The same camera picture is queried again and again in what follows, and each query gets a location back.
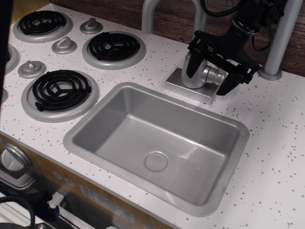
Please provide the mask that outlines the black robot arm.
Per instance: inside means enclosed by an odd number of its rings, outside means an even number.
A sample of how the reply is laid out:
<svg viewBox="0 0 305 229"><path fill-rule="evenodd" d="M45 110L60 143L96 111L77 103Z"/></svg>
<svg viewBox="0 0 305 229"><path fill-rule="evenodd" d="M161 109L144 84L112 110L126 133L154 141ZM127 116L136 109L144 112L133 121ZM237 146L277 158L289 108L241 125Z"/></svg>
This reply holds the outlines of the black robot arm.
<svg viewBox="0 0 305 229"><path fill-rule="evenodd" d="M236 6L219 12L208 10L204 0L200 5L209 16L230 15L231 26L221 36L195 31L190 43L188 64L182 73L182 83L200 88L206 83L219 84L217 95L226 95L239 84L249 83L261 69L244 51L244 46L265 27L273 38L271 25L284 16L285 0L242 0Z"/></svg>

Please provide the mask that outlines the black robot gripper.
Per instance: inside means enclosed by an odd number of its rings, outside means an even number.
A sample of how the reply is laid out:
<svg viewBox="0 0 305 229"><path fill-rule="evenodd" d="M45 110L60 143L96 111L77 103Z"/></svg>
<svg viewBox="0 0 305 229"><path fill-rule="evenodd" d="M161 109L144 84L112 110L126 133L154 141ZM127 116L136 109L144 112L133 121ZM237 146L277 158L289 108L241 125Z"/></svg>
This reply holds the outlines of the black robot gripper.
<svg viewBox="0 0 305 229"><path fill-rule="evenodd" d="M188 49L190 50L189 63L186 73L193 78L202 62L205 60L220 67L227 73L227 77L220 85L217 95L226 95L239 84L247 81L257 71L261 70L244 50L244 46L259 30L232 25L221 36L211 35L203 31L195 31L194 39Z"/></svg>

